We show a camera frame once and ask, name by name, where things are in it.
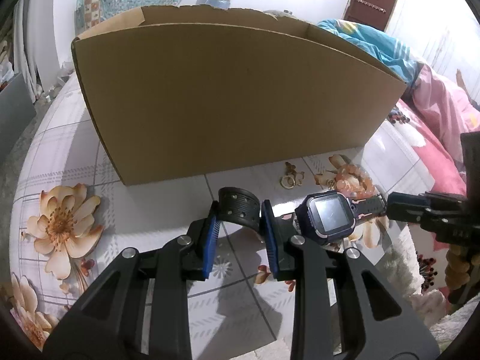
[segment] floor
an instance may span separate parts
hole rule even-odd
[[[37,115],[23,131],[5,162],[0,166],[0,285],[10,283],[10,216],[18,177],[35,132],[51,104],[52,102],[48,103],[43,96],[35,102]]]

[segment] wooden door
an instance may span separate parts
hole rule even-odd
[[[396,0],[350,0],[344,19],[385,30]]]

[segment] plaid pattern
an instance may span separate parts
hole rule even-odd
[[[364,148],[341,153],[361,164],[385,191],[420,193],[433,185],[423,163],[388,122],[381,125]],[[87,278],[90,283],[123,248],[152,250],[185,234],[191,221],[207,215],[212,199],[218,198],[217,191],[223,186],[245,188],[259,199],[270,199],[277,215],[291,212],[305,195],[321,190],[313,175],[329,166],[331,154],[290,159],[297,171],[305,172],[303,185],[291,190],[285,190],[278,182],[285,171],[283,161],[125,187],[99,142],[73,75],[45,115],[23,165],[11,212],[11,269],[31,281],[41,311],[61,318],[65,306],[78,298],[76,290],[69,295],[62,293],[59,282],[44,271],[47,257],[35,251],[33,239],[22,241],[20,237],[29,216],[38,215],[38,195],[42,190],[80,182],[88,186],[88,195],[101,197],[94,216],[105,231],[88,257],[95,260]],[[395,239],[399,231],[393,223],[388,229],[390,238]],[[374,263],[383,255],[382,246],[363,251]],[[189,283],[194,358],[234,357],[291,335],[294,292],[273,280],[255,285],[254,276],[260,264],[267,264],[264,244],[240,226],[225,223],[220,229],[213,273],[205,282]],[[150,286],[146,321],[152,289]],[[333,287],[330,290],[334,302]],[[147,347],[148,331],[144,331]]]

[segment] table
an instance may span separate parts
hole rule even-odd
[[[363,148],[335,153],[339,152],[360,164],[387,192],[422,193],[434,183],[419,157],[389,122],[384,122]],[[22,241],[20,237],[27,219],[38,215],[42,190],[85,183],[88,195],[101,197],[94,216],[95,222],[106,229],[89,256],[95,261],[86,278],[90,283],[125,247],[143,252],[185,234],[191,221],[206,217],[212,199],[218,198],[223,186],[245,188],[260,200],[270,199],[276,215],[291,212],[305,195],[322,190],[313,175],[329,166],[331,155],[286,159],[296,165],[297,171],[305,172],[303,185],[291,190],[279,184],[285,161],[126,187],[99,142],[73,74],[42,120],[23,164],[11,212],[11,270],[18,277],[27,276],[33,284],[41,311],[61,317],[65,306],[78,298],[77,291],[64,295],[54,276],[44,272],[47,257],[35,252],[33,238]],[[360,241],[358,247],[377,263],[399,232],[398,224],[392,221],[380,246],[368,249]],[[294,292],[273,280],[255,285],[260,264],[268,264],[266,250],[255,234],[226,223],[220,229],[210,278],[188,286],[195,359],[228,359],[291,335]],[[150,304],[151,291],[145,324]],[[144,333],[146,346],[148,331],[144,329]]]

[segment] brown object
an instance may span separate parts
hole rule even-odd
[[[134,8],[72,50],[126,185],[361,146],[405,90],[332,33],[251,9]]]
[[[350,0],[344,19],[384,31],[397,0]]]

